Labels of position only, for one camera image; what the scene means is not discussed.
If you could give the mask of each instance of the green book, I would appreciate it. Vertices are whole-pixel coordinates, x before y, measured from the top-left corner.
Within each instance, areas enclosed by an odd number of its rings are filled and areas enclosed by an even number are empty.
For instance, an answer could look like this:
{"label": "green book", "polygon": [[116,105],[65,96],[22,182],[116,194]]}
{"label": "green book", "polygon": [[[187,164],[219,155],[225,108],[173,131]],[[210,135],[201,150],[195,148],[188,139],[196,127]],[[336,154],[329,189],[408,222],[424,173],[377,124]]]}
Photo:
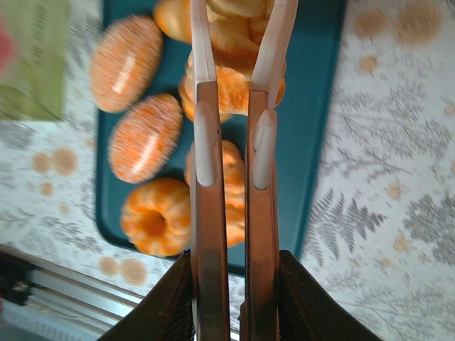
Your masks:
{"label": "green book", "polygon": [[68,11],[68,0],[0,1],[0,119],[62,119]]}

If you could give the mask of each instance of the orange pastry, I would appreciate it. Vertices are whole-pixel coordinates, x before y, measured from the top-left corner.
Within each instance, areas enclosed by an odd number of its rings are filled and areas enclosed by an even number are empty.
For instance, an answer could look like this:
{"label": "orange pastry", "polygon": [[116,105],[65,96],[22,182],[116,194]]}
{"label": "orange pastry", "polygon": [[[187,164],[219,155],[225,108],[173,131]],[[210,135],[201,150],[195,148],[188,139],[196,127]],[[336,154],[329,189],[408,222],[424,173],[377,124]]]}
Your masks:
{"label": "orange pastry", "polygon": [[[179,90],[180,96],[184,98],[183,108],[189,119],[194,115],[194,82],[191,71],[183,76],[182,85]],[[250,81],[243,75],[227,67],[217,67],[218,76],[218,106],[221,120],[226,120],[226,114],[248,115],[248,99],[250,95]],[[280,80],[279,91],[275,106],[277,106],[284,95],[286,82],[284,78]]]}
{"label": "orange pastry", "polygon": [[[184,87],[184,80],[185,78],[180,82],[178,85],[178,94],[181,97],[181,104],[183,108],[183,112],[185,113],[186,117],[190,121],[194,121],[194,103],[191,101],[191,99],[188,97],[185,87]],[[231,114],[223,114],[220,113],[220,121],[224,122],[227,121],[232,115]]]}
{"label": "orange pastry", "polygon": [[169,38],[191,44],[190,0],[161,0],[154,19]]}
{"label": "orange pastry", "polygon": [[207,0],[207,5],[222,16],[244,18],[262,16],[266,10],[266,3],[263,0]]}
{"label": "orange pastry", "polygon": [[173,256],[191,236],[190,189],[185,183],[161,178],[133,190],[122,208],[120,226],[144,253]]}
{"label": "orange pastry", "polygon": [[210,40],[215,63],[251,78],[259,54],[259,45],[250,39],[250,30],[242,29],[243,20],[222,18],[210,23]]}
{"label": "orange pastry", "polygon": [[140,183],[158,173],[180,136],[183,115],[169,94],[147,97],[125,114],[109,139],[112,172],[127,183]]}
{"label": "orange pastry", "polygon": [[90,68],[97,106],[121,112],[137,101],[158,70],[162,50],[163,36],[152,18],[130,16],[109,26]]}
{"label": "orange pastry", "polygon": [[251,41],[256,45],[261,45],[264,37],[265,29],[269,23],[268,18],[252,18],[250,21],[250,36]]}
{"label": "orange pastry", "polygon": [[[223,140],[223,173],[225,181],[226,239],[233,247],[245,240],[245,166],[239,150]],[[185,181],[190,183],[190,156],[186,157]]]}

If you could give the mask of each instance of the plastic tray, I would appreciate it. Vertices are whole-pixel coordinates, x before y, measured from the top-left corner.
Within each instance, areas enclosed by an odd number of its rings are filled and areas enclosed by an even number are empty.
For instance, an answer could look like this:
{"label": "plastic tray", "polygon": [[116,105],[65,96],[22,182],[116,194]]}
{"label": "plastic tray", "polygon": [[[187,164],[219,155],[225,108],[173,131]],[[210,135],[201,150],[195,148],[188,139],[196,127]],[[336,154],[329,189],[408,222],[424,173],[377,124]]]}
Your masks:
{"label": "plastic tray", "polygon": [[[103,27],[130,14],[149,13],[154,0],[106,0]],[[343,22],[345,1],[300,0],[287,53],[286,92],[277,107],[277,184],[279,246],[299,258],[316,183],[319,156]],[[161,67],[147,94],[168,92],[177,98],[188,54],[185,45],[165,38]],[[101,235],[111,244],[135,249],[119,226],[120,207],[136,187],[111,172],[107,162],[109,135],[120,114],[99,113],[97,141],[96,220]],[[245,117],[222,125],[223,138],[245,149]],[[176,150],[156,176],[184,181],[185,157],[193,141],[193,124],[185,118]],[[229,270],[244,274],[244,244],[228,249]]]}

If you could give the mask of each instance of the bundt pastry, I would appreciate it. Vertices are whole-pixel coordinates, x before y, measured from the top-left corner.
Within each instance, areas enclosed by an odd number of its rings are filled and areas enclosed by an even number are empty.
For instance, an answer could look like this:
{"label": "bundt pastry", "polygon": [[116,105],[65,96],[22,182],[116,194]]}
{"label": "bundt pastry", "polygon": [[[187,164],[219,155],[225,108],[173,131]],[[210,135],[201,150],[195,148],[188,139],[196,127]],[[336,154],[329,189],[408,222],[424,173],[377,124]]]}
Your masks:
{"label": "bundt pastry", "polygon": [[169,94],[147,97],[126,113],[109,139],[112,172],[127,183],[140,183],[156,175],[175,149],[183,115]]}
{"label": "bundt pastry", "polygon": [[[235,144],[223,140],[225,182],[226,239],[233,247],[245,240],[245,167]],[[190,156],[186,157],[185,180],[190,183]]]}
{"label": "bundt pastry", "polygon": [[161,178],[139,186],[125,200],[120,226],[144,253],[173,256],[191,236],[190,190],[185,183]]}
{"label": "bundt pastry", "polygon": [[90,68],[97,106],[115,113],[137,101],[158,70],[162,50],[163,35],[152,18],[130,16],[110,25]]}

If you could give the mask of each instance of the leaf pattern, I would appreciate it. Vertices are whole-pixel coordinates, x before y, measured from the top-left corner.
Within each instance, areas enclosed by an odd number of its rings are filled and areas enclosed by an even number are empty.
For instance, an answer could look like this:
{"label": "leaf pattern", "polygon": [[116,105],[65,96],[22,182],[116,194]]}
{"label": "leaf pattern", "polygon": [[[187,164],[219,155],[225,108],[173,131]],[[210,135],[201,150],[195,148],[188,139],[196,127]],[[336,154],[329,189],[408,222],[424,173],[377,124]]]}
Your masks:
{"label": "leaf pattern", "polygon": [[403,224],[411,238],[434,244],[437,261],[455,266],[455,197],[445,196],[438,205],[424,195],[411,202]]}
{"label": "leaf pattern", "polygon": [[24,150],[27,148],[36,130],[18,121],[0,121],[0,141],[10,149]]}
{"label": "leaf pattern", "polygon": [[323,266],[322,244],[328,247],[336,259],[339,259],[339,238],[346,242],[349,252],[353,253],[355,235],[359,234],[367,239],[366,229],[375,232],[376,227],[379,227],[385,219],[384,215],[369,212],[365,206],[358,207],[355,199],[346,202],[343,193],[338,200],[335,200],[334,190],[330,188],[322,199],[314,204],[310,213],[304,252],[314,256],[319,265]]}
{"label": "leaf pattern", "polygon": [[[395,20],[407,2],[349,0],[301,262],[383,340],[455,340],[455,54],[446,41],[455,2],[437,1],[444,25],[429,47],[390,42],[392,26],[384,39],[352,34],[359,12],[378,7]],[[101,8],[100,0],[71,1],[63,120],[0,121],[0,243],[104,279],[101,257],[140,259],[146,285],[109,282],[144,296],[171,262],[109,245],[95,225],[95,158],[86,141],[96,139],[97,117],[87,71]],[[363,74],[358,62],[366,55],[378,67]],[[53,169],[34,171],[32,155],[64,145],[77,152],[80,172],[61,178]],[[52,195],[43,197],[43,183],[51,183]],[[388,192],[391,183],[400,186],[398,199]],[[245,285],[236,276],[229,284],[231,326],[239,330]]]}

